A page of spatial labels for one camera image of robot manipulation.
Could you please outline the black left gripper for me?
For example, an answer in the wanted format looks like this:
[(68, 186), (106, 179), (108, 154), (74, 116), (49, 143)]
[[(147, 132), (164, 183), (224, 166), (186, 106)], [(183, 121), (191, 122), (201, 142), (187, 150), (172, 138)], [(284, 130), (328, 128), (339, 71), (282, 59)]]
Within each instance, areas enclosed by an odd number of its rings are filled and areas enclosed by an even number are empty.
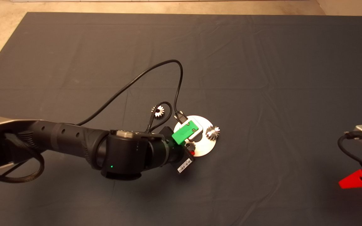
[(194, 162), (195, 151), (188, 150), (184, 141), (178, 144), (172, 137), (173, 133), (173, 130), (168, 126), (161, 130), (168, 149), (166, 164), (171, 165), (178, 174), (181, 174)]

